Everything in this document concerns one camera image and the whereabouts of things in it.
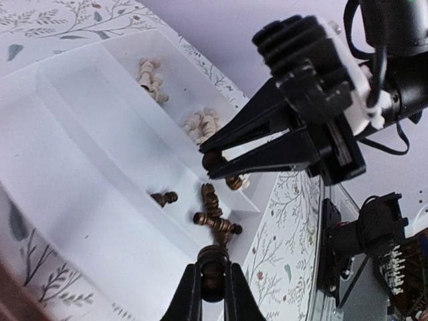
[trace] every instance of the robotic arm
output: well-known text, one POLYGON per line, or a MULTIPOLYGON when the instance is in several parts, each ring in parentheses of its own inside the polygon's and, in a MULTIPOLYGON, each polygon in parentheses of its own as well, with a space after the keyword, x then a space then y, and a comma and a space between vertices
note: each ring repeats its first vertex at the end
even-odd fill
POLYGON ((348 0, 344 26, 349 48, 333 27, 313 16, 275 21, 253 37, 272 78, 201 145, 212 179, 305 170, 334 185, 365 172, 358 141, 391 154, 407 152, 409 141, 399 121, 409 118, 417 124, 428 104, 428 2, 348 0), (374 53, 352 43, 359 5, 374 53), (367 139, 392 124, 406 151, 367 139), (235 159, 221 160, 221 151, 272 134, 282 135, 235 159))

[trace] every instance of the leaf print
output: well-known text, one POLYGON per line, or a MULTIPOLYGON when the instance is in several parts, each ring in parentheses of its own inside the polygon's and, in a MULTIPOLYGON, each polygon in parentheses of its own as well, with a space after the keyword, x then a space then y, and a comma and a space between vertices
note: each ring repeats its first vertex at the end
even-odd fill
POLYGON ((108 39, 108 38, 110 38, 109 36, 108 36, 108 34, 107 33, 105 33, 104 31, 93 31, 94 33, 96 33, 97 35, 99 35, 100 36, 100 38, 101 39, 108 39))
POLYGON ((100 22, 102 20, 102 17, 98 11, 94 12, 94 20, 97 22, 100 22))
POLYGON ((87 37, 82 37, 80 35, 63 35, 60 39, 87 39, 87 37))
POLYGON ((289 283, 291 283, 291 281, 292 281, 292 269, 291 269, 290 265, 289 264, 284 265, 284 270, 287 273, 289 283))
POLYGON ((19 54, 22 49, 24 49, 23 45, 19 45, 17 43, 14 43, 12 45, 9 46, 8 48, 8 57, 7 57, 7 61, 10 62, 12 60, 15 59, 15 57, 17 56, 17 54, 19 54))
POLYGON ((28 230, 22 217, 21 211, 16 207, 14 202, 10 202, 11 210, 9 212, 9 225, 12 236, 17 241, 22 241, 28 237, 28 230))

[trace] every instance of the table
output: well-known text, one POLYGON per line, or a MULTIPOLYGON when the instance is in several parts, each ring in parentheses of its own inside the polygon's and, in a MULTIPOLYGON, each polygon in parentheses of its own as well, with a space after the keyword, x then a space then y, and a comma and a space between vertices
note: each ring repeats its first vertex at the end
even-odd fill
MULTIPOLYGON (((198 62, 201 71, 235 107, 244 106, 247 96, 185 40, 192 38, 191 33, 178 34, 141 2, 162 12, 155 1, 0 0, 0 74, 81 45, 158 28, 198 62)), ((177 8, 174 1, 169 5, 169 9, 177 8)), ((179 15, 184 10, 194 14, 192 3, 179 8, 179 15)), ((206 43, 207 56, 209 48, 216 48, 221 40, 207 30, 201 31, 201 39, 206 43)), ((254 88, 261 84, 258 79, 254 88)), ((253 90, 247 87, 246 91, 251 94, 253 90)), ((268 320, 306 319, 313 286, 319 198, 319 180, 310 180, 304 173, 279 174, 243 265, 256 302, 268 320)), ((11 221, 10 212, 11 203, 0 190, 0 258, 49 316, 63 321, 144 320, 123 307, 118 298, 100 293, 24 218, 20 222, 20 216, 14 215, 11 221)))

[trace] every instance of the tablecloth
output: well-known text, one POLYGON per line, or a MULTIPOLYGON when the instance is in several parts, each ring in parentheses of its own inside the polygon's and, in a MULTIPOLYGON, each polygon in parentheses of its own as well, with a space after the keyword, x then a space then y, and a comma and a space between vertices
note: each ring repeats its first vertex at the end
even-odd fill
MULTIPOLYGON (((0 75, 81 45, 157 28, 196 60, 235 108, 242 108, 248 98, 142 3, 144 0, 0 0, 0 75)), ((306 319, 319 195, 317 179, 304 173, 278 176, 243 265, 267 320, 306 319)), ((52 320, 137 320, 118 298, 107 298, 60 257, 1 189, 0 228, 0 258, 52 320)))

